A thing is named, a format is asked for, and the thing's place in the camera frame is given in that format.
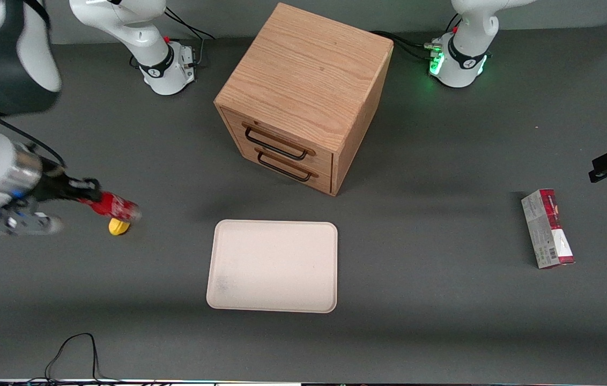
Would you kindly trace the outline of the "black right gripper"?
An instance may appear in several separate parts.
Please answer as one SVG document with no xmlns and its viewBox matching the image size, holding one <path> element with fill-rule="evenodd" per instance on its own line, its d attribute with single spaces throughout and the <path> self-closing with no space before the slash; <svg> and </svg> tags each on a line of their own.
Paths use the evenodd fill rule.
<svg viewBox="0 0 607 386">
<path fill-rule="evenodd" d="M 98 179 L 71 179 L 63 166 L 43 165 L 39 182 L 31 190 L 31 197 L 37 202 L 66 200 L 94 205 L 100 203 L 101 193 Z"/>
</svg>

